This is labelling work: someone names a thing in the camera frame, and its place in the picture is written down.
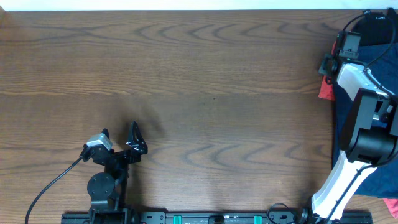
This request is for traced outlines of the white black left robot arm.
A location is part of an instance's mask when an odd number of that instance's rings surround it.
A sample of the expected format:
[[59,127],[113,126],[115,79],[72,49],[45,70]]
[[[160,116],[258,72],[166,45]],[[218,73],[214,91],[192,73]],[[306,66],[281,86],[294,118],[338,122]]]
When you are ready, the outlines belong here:
[[103,129],[83,146],[80,159],[84,162],[92,159],[104,167],[104,171],[95,174],[87,184],[91,197],[89,223],[141,222],[134,209],[125,203],[129,165],[140,162],[141,156],[148,152],[136,121],[130,125],[126,144],[129,149],[116,152],[112,148],[109,131]]

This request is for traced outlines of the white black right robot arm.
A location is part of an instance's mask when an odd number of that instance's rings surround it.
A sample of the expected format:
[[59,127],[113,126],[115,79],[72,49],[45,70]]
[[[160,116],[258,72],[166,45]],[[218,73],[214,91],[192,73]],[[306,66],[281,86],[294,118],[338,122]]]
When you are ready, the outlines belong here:
[[309,223],[339,223],[361,183],[378,167],[397,157],[397,96],[359,61],[361,34],[339,32],[332,54],[319,69],[352,101],[339,134],[340,153],[326,182],[311,197]]

